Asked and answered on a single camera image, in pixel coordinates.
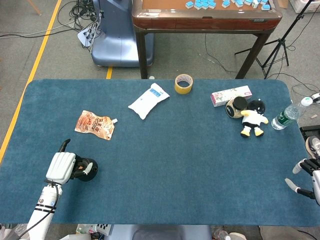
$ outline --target table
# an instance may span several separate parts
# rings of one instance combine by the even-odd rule
[[[0,222],[28,222],[54,153],[97,161],[88,182],[62,186],[54,223],[296,225],[320,224],[320,207],[294,193],[286,177],[312,188],[305,172],[292,174],[307,156],[298,125],[242,138],[240,119],[210,94],[248,85],[272,119],[291,103],[277,80],[195,80],[179,95],[173,80],[156,80],[170,97],[146,117],[128,108],[153,81],[45,79],[29,84],[0,168]],[[110,141],[75,132],[83,110],[117,118]]]
[[[215,9],[186,9],[186,2],[133,0],[132,21],[142,79],[148,78],[145,43],[148,33],[253,34],[257,39],[236,75],[236,79],[243,79],[282,18],[276,0],[269,0],[269,11],[262,11],[261,5],[256,9],[248,5],[238,8],[234,3],[223,8],[222,0],[215,1]]]

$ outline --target floor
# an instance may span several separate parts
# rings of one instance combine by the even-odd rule
[[[62,0],[60,7],[67,2],[67,0]],[[34,12],[27,1],[0,1],[0,35],[8,33],[23,35],[46,30],[57,1],[34,0],[34,3],[41,10],[41,16]],[[69,9],[66,8],[60,13],[60,19],[63,23],[70,21],[68,12]],[[283,9],[282,14],[283,18],[270,40],[280,38],[297,16],[290,4],[288,9]],[[310,13],[306,14],[293,28],[287,37],[287,45],[299,35],[311,15]],[[294,43],[296,50],[288,52],[290,66],[283,63],[281,70],[282,73],[293,75],[304,83],[314,84],[318,87],[320,87],[319,22],[320,13],[317,13]],[[60,24],[55,20],[53,27],[59,26]],[[213,62],[212,58],[206,55],[204,39],[204,34],[157,34],[155,36],[155,59],[152,67],[149,68],[149,75],[155,76],[156,79],[169,80],[173,80],[182,73],[190,74],[195,79],[233,79],[236,76],[235,72],[225,72]],[[218,58],[225,68],[238,71],[246,54],[234,56],[234,53],[251,47],[254,40],[253,35],[209,34],[207,46],[208,51]],[[2,143],[31,74],[43,38],[6,38],[0,39],[0,42],[0,142]],[[272,49],[273,45],[264,47],[259,58],[265,60]],[[280,63],[274,65],[271,73],[278,73],[280,66]],[[105,79],[107,70],[107,67],[98,67],[93,63],[89,52],[81,47],[75,31],[67,31],[51,35],[48,38],[34,79]],[[112,78],[138,79],[140,72],[138,68],[115,67],[112,71]],[[263,79],[263,73],[256,62],[246,78]],[[299,84],[295,79],[284,74],[279,75],[278,79],[284,81],[290,90],[292,86]],[[313,93],[302,85],[297,86],[295,90],[302,95]],[[294,102],[302,98],[301,95],[290,92]],[[319,112],[320,106],[312,105],[299,120],[299,125],[320,125]],[[248,240],[262,239],[257,226],[228,226],[226,228],[228,231],[245,234]],[[56,240],[74,231],[75,225],[53,224],[47,239]],[[304,228],[304,231],[320,238],[320,227]]]

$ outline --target orange food packet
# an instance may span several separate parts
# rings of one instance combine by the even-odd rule
[[[84,134],[91,133],[99,138],[110,140],[116,122],[117,119],[111,120],[108,116],[97,116],[93,112],[83,110],[74,130]]]

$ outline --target bottle cap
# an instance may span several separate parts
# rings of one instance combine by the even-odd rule
[[[305,97],[301,100],[301,104],[305,107],[310,106],[314,101],[311,99],[311,97]]]
[[[235,109],[241,111],[241,110],[244,110],[247,105],[248,105],[248,102],[247,100],[242,97],[242,96],[237,96],[234,100],[233,100],[233,103],[232,105],[234,106]]]

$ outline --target roll of tape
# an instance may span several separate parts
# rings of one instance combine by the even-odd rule
[[[189,86],[182,87],[179,86],[179,82],[187,82]],[[194,84],[193,78],[188,74],[180,74],[175,78],[174,81],[174,89],[178,94],[188,94],[192,89],[192,85]]]

